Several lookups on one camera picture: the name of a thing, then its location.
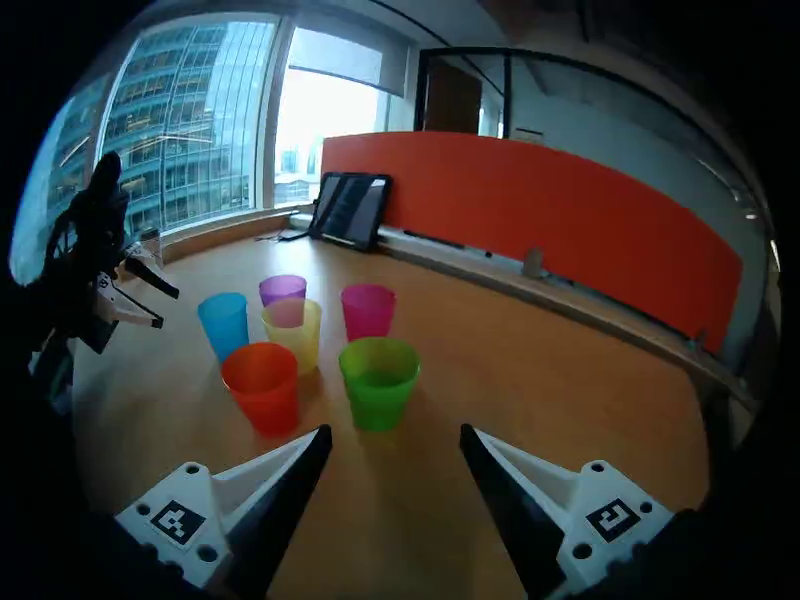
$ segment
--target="black tablet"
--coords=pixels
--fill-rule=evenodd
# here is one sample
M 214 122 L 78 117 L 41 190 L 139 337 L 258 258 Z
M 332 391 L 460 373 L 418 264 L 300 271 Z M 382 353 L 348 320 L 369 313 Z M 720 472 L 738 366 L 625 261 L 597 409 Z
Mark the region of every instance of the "black tablet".
M 389 199 L 391 178 L 370 173 L 326 173 L 312 222 L 312 237 L 371 249 Z

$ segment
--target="orange partition wall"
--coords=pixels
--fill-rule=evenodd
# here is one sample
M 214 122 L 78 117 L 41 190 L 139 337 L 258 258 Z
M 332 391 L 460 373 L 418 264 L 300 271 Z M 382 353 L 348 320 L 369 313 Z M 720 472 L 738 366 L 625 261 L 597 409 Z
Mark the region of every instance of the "orange partition wall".
M 476 135 L 328 138 L 322 170 L 393 179 L 384 224 L 523 260 L 719 350 L 741 259 L 691 211 L 631 177 L 550 148 Z

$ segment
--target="pink plastic cup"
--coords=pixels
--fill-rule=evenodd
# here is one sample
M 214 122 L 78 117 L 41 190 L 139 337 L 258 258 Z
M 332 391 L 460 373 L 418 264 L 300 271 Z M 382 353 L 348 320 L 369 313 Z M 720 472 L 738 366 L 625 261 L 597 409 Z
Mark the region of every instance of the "pink plastic cup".
M 276 300 L 286 298 L 306 298 L 306 280 L 299 275 L 275 275 L 267 277 L 258 284 L 258 293 L 261 296 L 261 304 L 269 306 Z M 281 327 L 302 327 L 303 326 L 303 303 L 298 302 L 292 305 L 291 309 L 281 315 Z
M 347 340 L 389 335 L 395 299 L 395 293 L 382 285 L 365 283 L 344 288 L 342 310 Z

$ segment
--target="yellow plastic cup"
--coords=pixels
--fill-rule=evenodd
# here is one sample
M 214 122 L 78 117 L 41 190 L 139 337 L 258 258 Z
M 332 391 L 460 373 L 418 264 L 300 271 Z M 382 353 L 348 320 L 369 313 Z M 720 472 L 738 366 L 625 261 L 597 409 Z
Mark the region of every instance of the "yellow plastic cup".
M 297 316 L 302 313 L 302 325 Z M 292 351 L 297 358 L 297 374 L 305 375 L 317 366 L 322 307 L 313 300 L 285 298 L 270 303 L 261 311 L 261 320 L 270 342 Z

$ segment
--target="building facade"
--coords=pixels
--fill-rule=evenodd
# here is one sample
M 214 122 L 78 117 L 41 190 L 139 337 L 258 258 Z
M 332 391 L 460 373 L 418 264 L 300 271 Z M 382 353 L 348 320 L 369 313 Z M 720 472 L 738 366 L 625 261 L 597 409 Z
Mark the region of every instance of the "building facade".
M 139 40 L 101 147 L 122 161 L 131 233 L 253 207 L 256 119 L 273 30 L 229 22 Z

